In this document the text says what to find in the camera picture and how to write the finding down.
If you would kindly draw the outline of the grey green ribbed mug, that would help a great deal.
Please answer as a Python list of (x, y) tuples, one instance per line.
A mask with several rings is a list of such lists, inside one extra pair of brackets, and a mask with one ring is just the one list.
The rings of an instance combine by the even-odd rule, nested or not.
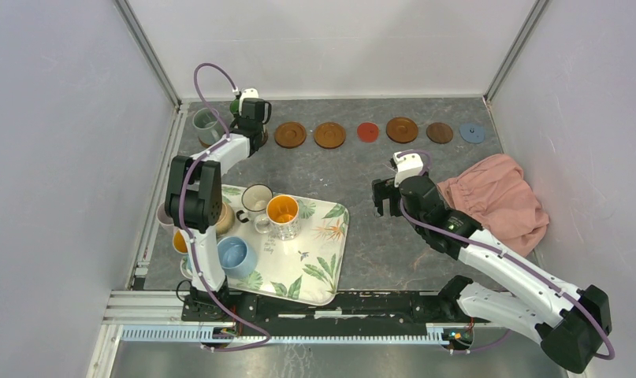
[(208, 108), (197, 111), (192, 118), (192, 125), (195, 129), (197, 138), (212, 139), (214, 143), (218, 142), (224, 134), (223, 127), (217, 119), (218, 111), (212, 112)]

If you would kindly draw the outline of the red round coaster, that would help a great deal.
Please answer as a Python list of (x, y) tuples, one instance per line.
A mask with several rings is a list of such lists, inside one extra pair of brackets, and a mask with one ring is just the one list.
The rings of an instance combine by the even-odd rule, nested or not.
[(358, 138), (364, 143), (373, 143), (379, 137), (379, 127), (372, 122), (362, 122), (356, 129)]

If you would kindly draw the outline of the dark walnut coaster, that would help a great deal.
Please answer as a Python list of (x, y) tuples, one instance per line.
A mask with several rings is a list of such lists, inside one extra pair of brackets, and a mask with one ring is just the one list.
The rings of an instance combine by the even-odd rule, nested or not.
[(434, 143), (446, 144), (452, 141), (454, 133), (452, 128), (443, 122), (433, 122), (426, 129), (427, 137)]

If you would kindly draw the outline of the pink drawstring cloth bag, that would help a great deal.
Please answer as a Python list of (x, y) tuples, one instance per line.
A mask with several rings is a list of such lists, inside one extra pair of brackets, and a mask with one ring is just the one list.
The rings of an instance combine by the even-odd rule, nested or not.
[(505, 246), (527, 257), (547, 232), (549, 215), (507, 154), (494, 154), (437, 184), (447, 204), (474, 218)]

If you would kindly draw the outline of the blue round coaster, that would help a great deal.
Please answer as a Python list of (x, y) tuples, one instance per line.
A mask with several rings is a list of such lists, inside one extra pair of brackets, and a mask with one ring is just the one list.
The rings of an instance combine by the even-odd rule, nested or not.
[(485, 140), (485, 128), (480, 124), (465, 123), (459, 126), (459, 134), (464, 141), (479, 144)]

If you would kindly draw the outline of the cream enamel mug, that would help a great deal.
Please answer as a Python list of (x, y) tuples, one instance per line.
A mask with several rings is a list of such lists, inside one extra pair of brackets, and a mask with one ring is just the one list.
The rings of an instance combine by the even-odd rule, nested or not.
[(254, 184), (246, 188), (241, 196), (242, 209), (236, 212), (240, 223), (254, 221), (266, 211), (267, 204), (273, 198), (273, 191), (264, 184)]

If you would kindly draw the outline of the white mug orange inside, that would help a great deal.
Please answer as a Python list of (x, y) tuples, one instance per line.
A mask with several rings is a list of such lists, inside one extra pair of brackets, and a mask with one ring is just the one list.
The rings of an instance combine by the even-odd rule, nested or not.
[(289, 195), (277, 195), (254, 220), (255, 230), (286, 241), (300, 233), (299, 204)]

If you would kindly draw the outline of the leaf patterned serving tray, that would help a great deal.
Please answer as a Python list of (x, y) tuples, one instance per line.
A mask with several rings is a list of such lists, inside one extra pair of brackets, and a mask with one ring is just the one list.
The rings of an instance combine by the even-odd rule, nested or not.
[(293, 239), (258, 232), (245, 221), (246, 213), (216, 237), (217, 241), (240, 238), (257, 257), (255, 267), (245, 277), (238, 279), (225, 272), (224, 278), (233, 290), (323, 306), (337, 292), (350, 214), (340, 203), (299, 196), (295, 200), (299, 234)]

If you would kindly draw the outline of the light blue mug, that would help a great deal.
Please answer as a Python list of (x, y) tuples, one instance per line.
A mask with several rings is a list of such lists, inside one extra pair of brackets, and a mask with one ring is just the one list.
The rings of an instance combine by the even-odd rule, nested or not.
[(218, 242), (218, 258), (225, 275), (237, 280), (250, 276), (258, 264), (255, 249), (237, 236), (225, 237)]

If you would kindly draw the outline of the white mug green inside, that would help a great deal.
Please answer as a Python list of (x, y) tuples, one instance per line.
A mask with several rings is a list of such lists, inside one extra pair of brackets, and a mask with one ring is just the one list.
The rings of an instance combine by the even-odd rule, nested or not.
[(229, 111), (234, 117), (240, 115), (240, 99), (235, 98), (229, 105)]

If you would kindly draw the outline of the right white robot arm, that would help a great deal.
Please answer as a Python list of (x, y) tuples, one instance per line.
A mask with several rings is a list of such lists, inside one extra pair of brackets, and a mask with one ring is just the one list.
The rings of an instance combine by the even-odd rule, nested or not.
[(435, 251), (486, 274), (507, 289), (501, 294), (457, 276), (438, 303), (441, 316), (492, 321), (524, 335), (560, 367), (582, 373), (594, 359), (613, 360), (608, 295), (599, 287), (568, 283), (507, 248), (472, 217), (450, 208), (427, 176), (374, 180), (372, 199), (378, 214), (383, 202), (404, 217)]

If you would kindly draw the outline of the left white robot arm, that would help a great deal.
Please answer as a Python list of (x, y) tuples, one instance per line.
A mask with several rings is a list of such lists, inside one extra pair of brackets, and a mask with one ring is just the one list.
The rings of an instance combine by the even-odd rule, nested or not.
[(272, 106), (261, 98), (239, 98), (239, 112), (222, 137), (201, 153), (177, 155), (169, 164), (165, 212), (183, 235), (192, 265), (192, 286), (205, 292), (200, 309), (212, 321), (225, 319), (231, 300), (218, 257), (216, 223), (223, 208), (221, 177), (263, 146)]

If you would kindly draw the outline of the beige ceramic mug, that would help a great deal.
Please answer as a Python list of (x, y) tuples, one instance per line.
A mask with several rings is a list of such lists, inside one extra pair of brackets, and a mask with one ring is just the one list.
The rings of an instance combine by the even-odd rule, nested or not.
[(235, 223), (235, 215), (232, 207), (228, 203), (223, 203), (220, 216), (215, 224), (216, 235), (221, 237), (229, 232)]

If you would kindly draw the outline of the pink ribbed mug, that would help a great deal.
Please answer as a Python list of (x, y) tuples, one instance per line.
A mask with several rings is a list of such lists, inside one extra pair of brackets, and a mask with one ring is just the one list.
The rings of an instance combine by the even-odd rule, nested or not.
[(155, 213), (159, 226), (166, 231), (169, 235), (174, 233), (173, 218), (167, 214), (165, 210), (165, 203), (162, 202), (158, 205)]

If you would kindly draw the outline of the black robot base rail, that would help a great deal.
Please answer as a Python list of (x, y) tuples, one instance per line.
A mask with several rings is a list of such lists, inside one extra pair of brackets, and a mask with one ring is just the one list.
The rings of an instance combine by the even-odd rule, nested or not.
[(236, 336), (308, 337), (424, 335), (428, 324), (480, 324), (452, 298), (424, 291), (339, 291), (316, 306), (289, 299), (230, 291), (218, 306), (192, 290), (180, 297), (181, 319), (232, 327)]

